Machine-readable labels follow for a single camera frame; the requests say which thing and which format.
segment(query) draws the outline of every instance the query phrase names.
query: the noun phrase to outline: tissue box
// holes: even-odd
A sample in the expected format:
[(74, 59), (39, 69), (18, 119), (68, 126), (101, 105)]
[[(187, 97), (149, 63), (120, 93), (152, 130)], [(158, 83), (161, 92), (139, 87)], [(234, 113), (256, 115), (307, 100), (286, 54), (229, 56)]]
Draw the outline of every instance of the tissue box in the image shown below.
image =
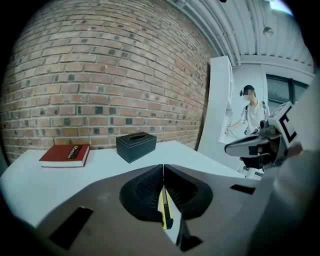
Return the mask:
[(157, 137), (146, 132), (138, 132), (117, 137), (116, 152), (128, 163), (145, 156), (156, 148)]

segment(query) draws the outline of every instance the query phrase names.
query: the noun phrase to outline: person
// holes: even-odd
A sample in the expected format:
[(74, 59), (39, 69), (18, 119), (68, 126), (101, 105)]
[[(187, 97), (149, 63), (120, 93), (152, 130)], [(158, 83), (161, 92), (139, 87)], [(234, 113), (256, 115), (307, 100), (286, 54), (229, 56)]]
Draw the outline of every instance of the person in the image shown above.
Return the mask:
[[(266, 120), (270, 116), (269, 107), (262, 100), (259, 100), (256, 96), (255, 88), (252, 85), (246, 85), (241, 91), (240, 96), (243, 97), (245, 101), (250, 103), (243, 108), (240, 120), (234, 125), (227, 127), (226, 131), (232, 131), (248, 122), (247, 129), (244, 134), (250, 136), (252, 133), (256, 132), (260, 128), (260, 121)], [(255, 175), (262, 176), (262, 170), (257, 170), (255, 168), (249, 168), (246, 178), (252, 179)]]

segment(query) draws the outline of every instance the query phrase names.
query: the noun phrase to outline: white ceiling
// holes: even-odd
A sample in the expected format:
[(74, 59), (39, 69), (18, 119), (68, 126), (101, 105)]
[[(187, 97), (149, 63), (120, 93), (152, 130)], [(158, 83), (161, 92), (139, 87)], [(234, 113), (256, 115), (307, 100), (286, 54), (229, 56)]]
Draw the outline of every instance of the white ceiling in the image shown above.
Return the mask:
[[(313, 59), (299, 25), (265, 0), (168, 0), (188, 15), (219, 55), (232, 66), (261, 63), (313, 73)], [(263, 34), (265, 27), (273, 35)]]

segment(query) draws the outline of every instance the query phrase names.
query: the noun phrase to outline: white desk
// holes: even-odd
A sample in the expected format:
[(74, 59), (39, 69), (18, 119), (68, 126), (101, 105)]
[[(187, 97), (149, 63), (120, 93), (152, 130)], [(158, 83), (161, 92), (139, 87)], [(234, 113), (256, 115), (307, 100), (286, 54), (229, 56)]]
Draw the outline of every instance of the white desk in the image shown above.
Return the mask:
[(127, 163), (115, 148), (92, 150), (85, 167), (42, 168), (45, 150), (28, 150), (0, 178), (0, 188), (12, 213), (37, 227), (55, 207), (87, 185), (138, 168), (173, 164), (211, 174), (244, 178), (228, 167), (177, 142), (156, 144), (155, 151)]

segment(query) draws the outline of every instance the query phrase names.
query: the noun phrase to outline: book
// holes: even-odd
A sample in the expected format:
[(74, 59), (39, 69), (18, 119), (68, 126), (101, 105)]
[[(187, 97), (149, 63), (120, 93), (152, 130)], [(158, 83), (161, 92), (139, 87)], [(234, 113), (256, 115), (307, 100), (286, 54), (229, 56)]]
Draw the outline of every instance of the book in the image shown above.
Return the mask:
[(90, 145), (54, 145), (39, 160), (42, 167), (84, 167)]

